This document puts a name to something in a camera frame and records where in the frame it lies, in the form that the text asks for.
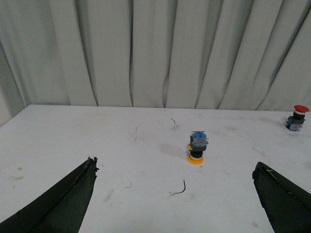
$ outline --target small wire piece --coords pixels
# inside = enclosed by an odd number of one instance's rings
[[[185,180],[184,180],[184,190],[179,192],[179,193],[171,193],[171,195],[183,193],[185,190],[186,190],[186,183],[185,183]]]

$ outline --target white tabletop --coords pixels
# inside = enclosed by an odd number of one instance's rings
[[[272,233],[257,162],[311,192],[311,119],[291,132],[291,114],[30,105],[0,128],[0,222],[96,156],[81,233]],[[201,166],[191,131],[209,138]]]

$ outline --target white curtain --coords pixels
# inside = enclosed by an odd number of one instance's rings
[[[0,124],[25,106],[311,106],[311,0],[0,0]]]

